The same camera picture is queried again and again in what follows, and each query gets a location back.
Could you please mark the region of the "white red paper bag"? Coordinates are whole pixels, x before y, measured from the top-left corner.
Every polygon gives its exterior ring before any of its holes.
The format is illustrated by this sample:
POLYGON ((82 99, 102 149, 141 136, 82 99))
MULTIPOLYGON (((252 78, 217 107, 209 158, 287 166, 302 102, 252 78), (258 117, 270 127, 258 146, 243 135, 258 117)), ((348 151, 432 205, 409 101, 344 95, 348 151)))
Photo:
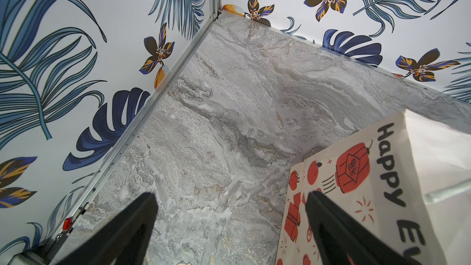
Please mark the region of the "white red paper bag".
POLYGON ((418 265, 471 262, 471 137, 405 110, 289 171, 275 262, 319 265, 305 209, 319 191, 418 265))

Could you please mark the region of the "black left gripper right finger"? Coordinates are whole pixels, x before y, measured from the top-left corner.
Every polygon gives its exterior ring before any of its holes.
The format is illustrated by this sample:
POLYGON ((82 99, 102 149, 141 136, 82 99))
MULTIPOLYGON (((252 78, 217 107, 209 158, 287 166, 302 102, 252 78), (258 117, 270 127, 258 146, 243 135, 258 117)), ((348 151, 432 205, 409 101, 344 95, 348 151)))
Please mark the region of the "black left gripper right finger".
POLYGON ((375 237, 320 191, 305 210, 324 265, 417 265, 375 237))

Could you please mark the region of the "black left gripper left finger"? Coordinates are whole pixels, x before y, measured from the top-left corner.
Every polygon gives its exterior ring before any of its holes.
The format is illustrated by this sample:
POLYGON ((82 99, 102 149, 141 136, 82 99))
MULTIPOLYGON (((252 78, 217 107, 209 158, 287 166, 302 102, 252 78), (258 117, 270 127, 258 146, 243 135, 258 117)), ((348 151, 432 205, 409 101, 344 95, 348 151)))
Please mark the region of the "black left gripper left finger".
POLYGON ((142 193, 60 265, 141 265, 158 214, 153 193, 142 193))

